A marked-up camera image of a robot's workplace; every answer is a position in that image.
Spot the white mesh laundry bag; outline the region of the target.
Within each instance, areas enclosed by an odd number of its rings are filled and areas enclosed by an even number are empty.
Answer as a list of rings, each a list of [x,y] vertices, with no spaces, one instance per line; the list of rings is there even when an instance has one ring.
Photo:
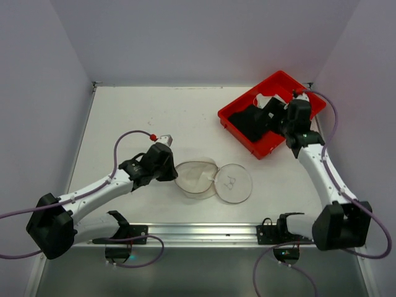
[[[184,161],[175,169],[175,184],[190,199],[217,196],[227,204],[240,204],[252,194],[251,175],[235,163],[218,166],[213,159],[202,157]]]

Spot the white bra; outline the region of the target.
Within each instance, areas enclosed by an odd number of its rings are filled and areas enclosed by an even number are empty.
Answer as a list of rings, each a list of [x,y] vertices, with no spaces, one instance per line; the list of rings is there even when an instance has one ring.
[[[257,108],[263,109],[267,106],[271,99],[272,96],[264,96],[263,94],[259,93],[253,100],[253,105]]]

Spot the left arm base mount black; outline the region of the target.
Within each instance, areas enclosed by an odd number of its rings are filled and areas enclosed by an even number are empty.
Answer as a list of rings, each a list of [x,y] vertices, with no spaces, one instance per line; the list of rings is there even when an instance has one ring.
[[[115,231],[110,235],[100,235],[92,239],[93,244],[105,244],[105,258],[113,265],[124,265],[132,256],[132,247],[147,243],[149,234],[147,225],[131,225],[118,211],[111,210],[107,213],[110,223],[115,223]]]

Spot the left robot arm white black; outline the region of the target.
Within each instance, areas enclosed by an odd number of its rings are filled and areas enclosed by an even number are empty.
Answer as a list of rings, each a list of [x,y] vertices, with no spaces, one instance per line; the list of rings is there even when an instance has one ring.
[[[129,223],[118,211],[109,211],[96,219],[88,215],[153,180],[175,180],[178,173],[170,146],[171,137],[161,136],[140,160],[122,162],[103,179],[59,197],[44,195],[28,221],[27,233],[48,259],[56,259],[85,241],[117,242],[129,237]]]

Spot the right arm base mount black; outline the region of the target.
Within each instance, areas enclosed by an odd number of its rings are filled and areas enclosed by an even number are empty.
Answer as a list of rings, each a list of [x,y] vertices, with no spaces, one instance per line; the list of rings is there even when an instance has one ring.
[[[266,217],[260,225],[256,226],[256,236],[258,245],[277,245],[287,242],[298,242],[292,247],[277,247],[273,250],[276,260],[284,264],[296,264],[300,256],[300,242],[309,241],[310,239],[301,234],[290,233],[287,227],[287,219],[298,215],[304,215],[302,212],[288,212],[280,214],[274,223],[271,218]]]

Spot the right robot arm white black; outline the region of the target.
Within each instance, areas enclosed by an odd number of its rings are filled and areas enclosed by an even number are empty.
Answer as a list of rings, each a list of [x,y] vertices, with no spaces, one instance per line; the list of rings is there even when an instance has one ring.
[[[266,132],[285,138],[287,147],[308,173],[321,200],[317,217],[303,212],[281,214],[273,233],[288,239],[310,239],[321,251],[360,248],[366,242],[370,212],[366,201],[359,202],[337,172],[326,151],[322,136],[311,128],[311,104],[306,93],[286,103],[280,96],[258,94],[254,119]]]

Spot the black garment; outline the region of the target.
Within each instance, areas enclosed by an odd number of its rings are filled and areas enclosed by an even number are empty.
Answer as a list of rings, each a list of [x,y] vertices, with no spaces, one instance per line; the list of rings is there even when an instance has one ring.
[[[242,133],[250,142],[258,142],[265,133],[259,133],[256,128],[255,115],[260,108],[249,105],[242,111],[235,112],[228,117],[229,122]]]

